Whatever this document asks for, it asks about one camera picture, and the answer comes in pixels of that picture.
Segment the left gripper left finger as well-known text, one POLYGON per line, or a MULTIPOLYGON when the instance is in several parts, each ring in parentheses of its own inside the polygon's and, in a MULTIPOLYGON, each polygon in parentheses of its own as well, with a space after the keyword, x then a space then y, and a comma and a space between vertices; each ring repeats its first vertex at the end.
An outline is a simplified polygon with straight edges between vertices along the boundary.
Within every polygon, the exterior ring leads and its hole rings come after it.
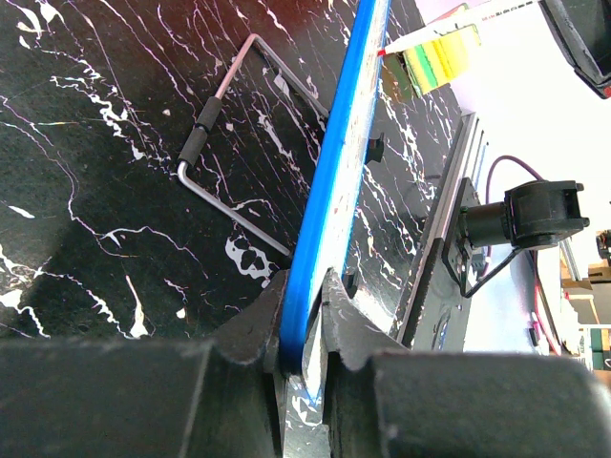
POLYGON ((279 457, 278 272, 203 339, 1 342, 5 457, 279 457))

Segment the red capped whiteboard marker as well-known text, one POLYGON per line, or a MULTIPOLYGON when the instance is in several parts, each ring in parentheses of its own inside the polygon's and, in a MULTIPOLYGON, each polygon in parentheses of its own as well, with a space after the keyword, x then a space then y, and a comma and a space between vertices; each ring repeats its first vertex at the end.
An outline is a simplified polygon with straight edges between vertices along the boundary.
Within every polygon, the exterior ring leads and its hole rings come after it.
POLYGON ((449 33, 476 26, 503 14, 533 6, 537 1, 488 1, 455 15, 431 22, 425 27, 403 35, 378 51, 378 56, 403 52, 449 33))

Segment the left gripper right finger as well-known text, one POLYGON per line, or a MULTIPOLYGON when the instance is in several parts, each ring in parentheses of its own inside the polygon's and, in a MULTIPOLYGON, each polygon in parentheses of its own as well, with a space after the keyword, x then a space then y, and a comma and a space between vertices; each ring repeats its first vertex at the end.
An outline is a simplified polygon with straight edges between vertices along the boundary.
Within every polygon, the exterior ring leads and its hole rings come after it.
POLYGON ((322 286, 323 420, 334 457, 606 457, 610 392, 583 364, 415 352, 322 286))

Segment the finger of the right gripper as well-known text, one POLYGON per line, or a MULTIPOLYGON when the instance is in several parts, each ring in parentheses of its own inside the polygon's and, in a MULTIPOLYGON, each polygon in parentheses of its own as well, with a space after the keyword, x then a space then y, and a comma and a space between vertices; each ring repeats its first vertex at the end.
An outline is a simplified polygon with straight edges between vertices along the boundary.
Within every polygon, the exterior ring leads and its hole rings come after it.
POLYGON ((541 1, 545 21, 577 77, 599 98, 610 98, 610 2, 541 1))

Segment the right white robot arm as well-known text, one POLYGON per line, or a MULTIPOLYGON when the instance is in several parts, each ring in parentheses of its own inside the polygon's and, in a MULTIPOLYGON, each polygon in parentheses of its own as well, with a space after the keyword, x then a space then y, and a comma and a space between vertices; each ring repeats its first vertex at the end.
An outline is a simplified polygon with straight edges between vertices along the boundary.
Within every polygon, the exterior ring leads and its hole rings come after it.
MULTIPOLYGON (((610 98, 610 3, 608 1, 488 1, 458 14, 450 30, 488 23, 520 10, 539 8, 565 61, 579 80, 602 100, 610 98)), ((520 249, 554 246, 589 225, 580 213, 574 180, 539 178, 505 193, 488 204, 502 219, 503 238, 520 249)))

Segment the blue framed whiteboard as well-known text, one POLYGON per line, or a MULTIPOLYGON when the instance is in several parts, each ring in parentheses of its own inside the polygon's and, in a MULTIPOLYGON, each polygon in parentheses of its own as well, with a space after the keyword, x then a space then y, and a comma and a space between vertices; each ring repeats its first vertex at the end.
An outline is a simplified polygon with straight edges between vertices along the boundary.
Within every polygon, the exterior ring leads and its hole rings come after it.
POLYGON ((302 375, 310 323, 328 269, 345 267, 378 99, 388 1, 359 3, 284 291, 280 361, 302 375))

